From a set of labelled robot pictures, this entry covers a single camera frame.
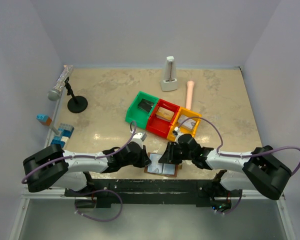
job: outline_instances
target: pink toy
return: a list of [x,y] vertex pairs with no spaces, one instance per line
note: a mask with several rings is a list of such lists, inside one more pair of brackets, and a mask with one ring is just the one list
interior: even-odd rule
[[186,83],[187,90],[186,90],[186,101],[185,101],[185,108],[188,110],[191,110],[191,104],[192,104],[192,94],[194,92],[194,81],[188,81]]

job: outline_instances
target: white lego brick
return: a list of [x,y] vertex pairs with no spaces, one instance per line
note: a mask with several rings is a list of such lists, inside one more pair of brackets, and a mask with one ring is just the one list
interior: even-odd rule
[[67,147],[67,144],[68,144],[69,140],[70,140],[70,138],[68,138],[67,136],[63,136],[61,138],[61,141],[65,143],[64,147],[63,147],[64,149]]

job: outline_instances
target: black round base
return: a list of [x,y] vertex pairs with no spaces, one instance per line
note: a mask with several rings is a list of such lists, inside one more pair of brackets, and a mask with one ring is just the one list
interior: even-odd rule
[[75,96],[75,99],[78,101],[78,104],[75,103],[75,100],[71,98],[68,101],[68,109],[74,114],[83,112],[88,107],[88,101],[84,96]]

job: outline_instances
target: microphone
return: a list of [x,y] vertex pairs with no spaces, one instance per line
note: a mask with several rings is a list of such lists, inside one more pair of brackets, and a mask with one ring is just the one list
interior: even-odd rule
[[74,71],[74,66],[66,65],[64,67],[63,72],[61,73],[58,80],[55,82],[55,86],[48,92],[48,99],[50,101],[57,101],[61,97],[62,90],[64,89],[66,83],[66,79],[72,74]]

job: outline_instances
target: beige marble table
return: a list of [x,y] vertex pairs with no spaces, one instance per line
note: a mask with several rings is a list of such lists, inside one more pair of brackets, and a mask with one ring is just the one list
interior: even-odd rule
[[[161,69],[77,68],[70,77],[76,95],[87,98],[87,109],[79,114],[67,109],[69,96],[63,98],[59,123],[71,124],[75,130],[66,147],[79,153],[96,153],[122,146],[130,137],[125,122],[128,107],[139,91],[185,106],[186,82],[195,81],[192,109],[213,122],[223,140],[223,151],[247,152],[261,146],[260,137],[239,69],[177,69],[179,87],[163,92]],[[215,130],[201,121],[195,136],[205,147],[220,144]],[[167,140],[147,132],[144,141],[151,153],[163,153]],[[201,170],[185,161],[177,179],[211,179],[216,171]],[[167,179],[144,173],[143,168],[126,166],[114,173],[91,173],[93,178]]]

